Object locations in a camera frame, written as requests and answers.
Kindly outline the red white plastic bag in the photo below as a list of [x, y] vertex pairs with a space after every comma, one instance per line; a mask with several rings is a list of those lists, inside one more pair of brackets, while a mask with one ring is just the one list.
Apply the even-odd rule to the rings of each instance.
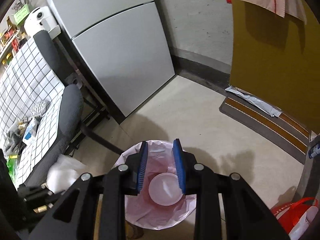
[[318, 200], [305, 197], [297, 202], [285, 203], [271, 209], [290, 239], [299, 239], [311, 225], [319, 211]]

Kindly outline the white kitchen appliance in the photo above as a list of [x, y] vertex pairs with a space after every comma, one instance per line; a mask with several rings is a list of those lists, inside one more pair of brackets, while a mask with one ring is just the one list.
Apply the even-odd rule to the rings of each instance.
[[26, 18], [24, 28], [30, 37], [42, 30], [45, 30], [52, 40], [61, 34], [61, 28], [48, 6], [35, 8]]

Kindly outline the white checkered cloth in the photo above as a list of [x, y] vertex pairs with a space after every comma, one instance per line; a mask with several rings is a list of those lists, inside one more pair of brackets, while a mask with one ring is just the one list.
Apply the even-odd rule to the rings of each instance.
[[35, 138], [22, 151], [13, 179], [15, 187], [26, 182], [57, 138], [64, 88], [33, 38], [23, 45], [1, 77], [1, 148], [8, 141], [9, 129], [32, 117], [32, 107], [43, 101], [49, 104]]

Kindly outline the yellow door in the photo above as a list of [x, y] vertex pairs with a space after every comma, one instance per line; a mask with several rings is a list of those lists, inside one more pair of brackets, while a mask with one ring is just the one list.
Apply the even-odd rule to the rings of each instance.
[[319, 133], [319, 22], [308, 3], [302, 4], [306, 23], [232, 0], [230, 84]]

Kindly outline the brown striped door mat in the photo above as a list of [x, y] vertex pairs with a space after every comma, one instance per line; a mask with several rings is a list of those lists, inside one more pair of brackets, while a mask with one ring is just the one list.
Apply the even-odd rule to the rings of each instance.
[[305, 163], [310, 131], [286, 114], [271, 117], [231, 94], [225, 98], [219, 110], [274, 143], [301, 164]]

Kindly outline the grey refrigerator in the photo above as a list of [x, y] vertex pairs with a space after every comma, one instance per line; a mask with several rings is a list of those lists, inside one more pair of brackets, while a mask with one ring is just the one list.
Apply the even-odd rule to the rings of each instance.
[[174, 76], [154, 0], [47, 2], [122, 115], [130, 115]]

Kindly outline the grey towel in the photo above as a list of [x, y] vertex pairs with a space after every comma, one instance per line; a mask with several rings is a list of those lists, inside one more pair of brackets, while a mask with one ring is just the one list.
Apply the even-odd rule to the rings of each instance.
[[7, 131], [5, 136], [4, 154], [20, 155], [26, 144], [22, 141], [25, 132], [25, 124], [13, 124]]

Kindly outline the white blue milk carton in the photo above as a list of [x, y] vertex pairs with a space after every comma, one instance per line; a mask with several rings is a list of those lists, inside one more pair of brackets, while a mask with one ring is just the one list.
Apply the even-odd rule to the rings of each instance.
[[36, 139], [36, 133], [39, 123], [39, 119], [36, 117], [33, 117], [28, 123], [22, 138], [23, 143], [25, 143], [27, 146], [32, 144], [32, 142]]

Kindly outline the pink lined trash bin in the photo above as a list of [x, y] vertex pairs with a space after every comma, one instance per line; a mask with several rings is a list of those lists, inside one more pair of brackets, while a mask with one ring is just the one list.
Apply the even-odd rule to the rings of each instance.
[[173, 155], [173, 143], [148, 140], [143, 188], [125, 196], [125, 218], [138, 227], [163, 230], [176, 226], [196, 209], [196, 195], [182, 193]]

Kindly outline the green tea bottle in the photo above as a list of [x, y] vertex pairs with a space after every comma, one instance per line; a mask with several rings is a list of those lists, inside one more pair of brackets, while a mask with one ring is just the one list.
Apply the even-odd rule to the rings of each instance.
[[16, 180], [18, 161], [19, 161], [19, 156], [18, 155], [10, 155], [10, 156], [8, 156], [7, 167], [9, 169], [9, 176], [12, 179], [13, 183]]

